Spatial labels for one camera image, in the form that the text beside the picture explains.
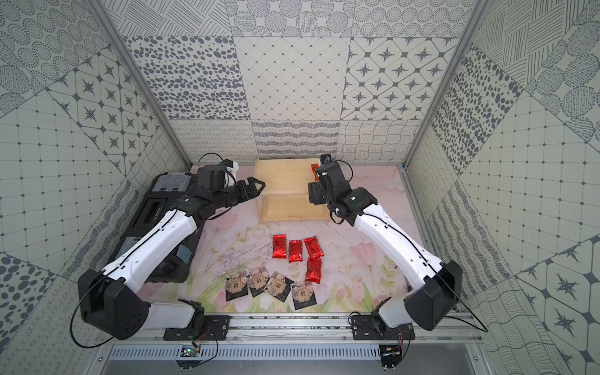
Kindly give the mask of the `green circuit board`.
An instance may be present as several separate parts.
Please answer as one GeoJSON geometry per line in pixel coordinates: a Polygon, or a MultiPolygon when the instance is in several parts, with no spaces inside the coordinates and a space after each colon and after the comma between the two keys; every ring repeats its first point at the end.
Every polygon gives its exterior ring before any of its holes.
{"type": "Polygon", "coordinates": [[[193,347],[193,346],[184,346],[181,349],[181,353],[180,353],[180,357],[182,359],[184,358],[198,358],[199,356],[199,351],[197,348],[193,347]]]}

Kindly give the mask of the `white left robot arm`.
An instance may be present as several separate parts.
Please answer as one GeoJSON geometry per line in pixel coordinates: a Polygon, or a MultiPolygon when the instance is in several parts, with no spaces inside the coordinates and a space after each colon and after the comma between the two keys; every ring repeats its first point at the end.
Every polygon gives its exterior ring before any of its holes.
{"type": "Polygon", "coordinates": [[[152,329],[192,341],[206,337],[200,303],[145,302],[138,292],[181,242],[201,234],[218,209],[231,209],[257,198],[266,186],[254,177],[236,180],[224,163],[199,168],[196,184],[176,198],[132,248],[102,270],[87,270],[80,276],[76,311],[81,320],[118,340],[152,329]]]}

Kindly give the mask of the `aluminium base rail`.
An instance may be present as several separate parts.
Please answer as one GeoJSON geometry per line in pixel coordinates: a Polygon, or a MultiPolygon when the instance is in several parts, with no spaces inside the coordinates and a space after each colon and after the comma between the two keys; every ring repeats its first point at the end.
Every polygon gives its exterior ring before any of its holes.
{"type": "Polygon", "coordinates": [[[218,360],[259,359],[378,359],[382,346],[403,350],[425,345],[452,345],[463,349],[472,363],[487,360],[481,334],[471,326],[464,313],[442,320],[433,331],[414,327],[413,340],[355,341],[348,314],[234,314],[224,341],[204,340],[197,348],[198,358],[180,357],[184,346],[192,342],[164,341],[162,331],[142,331],[134,337],[100,348],[92,364],[103,367],[109,361],[169,361],[186,366],[218,360]]]}

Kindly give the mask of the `light wooden shelf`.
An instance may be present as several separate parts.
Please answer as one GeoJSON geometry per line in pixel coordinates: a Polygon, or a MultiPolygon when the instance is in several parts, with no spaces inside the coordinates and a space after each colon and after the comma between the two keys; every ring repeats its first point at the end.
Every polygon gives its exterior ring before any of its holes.
{"type": "Polygon", "coordinates": [[[309,184],[315,181],[312,165],[319,159],[258,159],[254,178],[266,187],[256,203],[261,223],[327,221],[325,205],[309,201],[309,184]]]}

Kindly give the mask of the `brown patterned tea bag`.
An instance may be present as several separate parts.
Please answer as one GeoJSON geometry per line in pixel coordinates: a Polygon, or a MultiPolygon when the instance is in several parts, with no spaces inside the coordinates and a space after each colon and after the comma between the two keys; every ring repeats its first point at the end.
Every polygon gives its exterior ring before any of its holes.
{"type": "Polygon", "coordinates": [[[248,295],[248,276],[239,273],[237,276],[228,277],[225,284],[225,295],[227,302],[248,295]]]}
{"type": "Polygon", "coordinates": [[[285,302],[292,290],[294,281],[281,273],[273,272],[267,281],[265,291],[281,302],[285,302]]]}
{"type": "Polygon", "coordinates": [[[292,301],[295,310],[315,306],[315,304],[317,304],[317,298],[314,292],[313,283],[310,281],[305,281],[302,283],[293,284],[292,301]]]}
{"type": "Polygon", "coordinates": [[[270,279],[270,275],[265,266],[250,270],[248,274],[248,287],[253,298],[265,292],[265,287],[270,279]]]}

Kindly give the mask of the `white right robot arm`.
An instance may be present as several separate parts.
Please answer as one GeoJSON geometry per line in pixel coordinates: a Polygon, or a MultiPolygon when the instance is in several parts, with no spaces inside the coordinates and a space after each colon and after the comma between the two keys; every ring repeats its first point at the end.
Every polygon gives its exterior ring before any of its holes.
{"type": "Polygon", "coordinates": [[[370,238],[411,287],[405,297],[389,298],[375,309],[376,325],[386,329],[415,323],[433,331],[459,302],[462,268],[454,261],[442,261],[414,242],[367,189],[350,186],[340,164],[329,154],[320,156],[317,181],[309,184],[309,202],[325,205],[331,219],[339,218],[339,223],[348,223],[370,238]]]}

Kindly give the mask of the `red tea bag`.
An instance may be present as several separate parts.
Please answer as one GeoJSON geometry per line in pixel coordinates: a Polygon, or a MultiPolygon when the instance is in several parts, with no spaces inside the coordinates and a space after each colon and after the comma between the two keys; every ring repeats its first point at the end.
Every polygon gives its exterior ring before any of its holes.
{"type": "Polygon", "coordinates": [[[310,259],[320,259],[324,256],[316,236],[305,238],[304,244],[310,259]]]}
{"type": "Polygon", "coordinates": [[[296,263],[303,261],[303,241],[291,240],[288,244],[288,261],[296,263]]]}
{"type": "Polygon", "coordinates": [[[310,258],[307,261],[306,281],[320,284],[322,278],[322,259],[310,258]]]}
{"type": "Polygon", "coordinates": [[[320,166],[320,165],[319,165],[318,163],[311,164],[311,169],[312,169],[312,173],[313,173],[313,176],[314,176],[314,181],[318,181],[318,176],[317,176],[317,168],[318,168],[319,166],[320,166]]]}
{"type": "Polygon", "coordinates": [[[285,234],[275,234],[272,237],[273,240],[273,251],[272,256],[274,259],[286,259],[287,258],[287,236],[285,234]]]}

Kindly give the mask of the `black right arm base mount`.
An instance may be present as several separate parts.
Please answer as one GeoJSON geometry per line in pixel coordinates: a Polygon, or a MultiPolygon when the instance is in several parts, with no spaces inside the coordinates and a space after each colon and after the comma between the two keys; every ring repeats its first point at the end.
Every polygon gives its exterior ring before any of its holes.
{"type": "Polygon", "coordinates": [[[374,311],[369,315],[362,315],[360,312],[350,312],[347,316],[348,324],[352,329],[352,336],[355,341],[368,340],[413,340],[416,338],[413,325],[411,323],[389,327],[379,317],[379,309],[391,297],[380,302],[374,311]]]}

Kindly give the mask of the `black plastic toolbox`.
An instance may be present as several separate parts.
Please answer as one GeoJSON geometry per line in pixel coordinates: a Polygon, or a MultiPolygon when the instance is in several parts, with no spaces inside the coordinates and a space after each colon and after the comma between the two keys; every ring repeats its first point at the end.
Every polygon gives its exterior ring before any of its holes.
{"type": "MultiPolygon", "coordinates": [[[[145,193],[142,203],[137,208],[133,219],[121,236],[109,262],[122,256],[139,242],[142,237],[165,216],[169,209],[177,205],[190,188],[195,187],[197,176],[192,173],[163,173],[157,176],[150,189],[145,193]]],[[[160,262],[151,273],[151,283],[183,283],[188,279],[192,260],[198,247],[200,230],[196,230],[179,243],[170,254],[160,262]]]]}

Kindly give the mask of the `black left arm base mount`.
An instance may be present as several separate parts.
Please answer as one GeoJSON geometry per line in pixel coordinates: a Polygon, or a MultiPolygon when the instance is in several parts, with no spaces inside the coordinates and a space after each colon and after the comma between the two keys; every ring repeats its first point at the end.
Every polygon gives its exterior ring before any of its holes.
{"type": "Polygon", "coordinates": [[[179,299],[194,309],[191,322],[186,328],[168,328],[163,335],[164,341],[200,342],[202,340],[224,341],[227,338],[231,316],[206,315],[200,302],[179,299]]]}

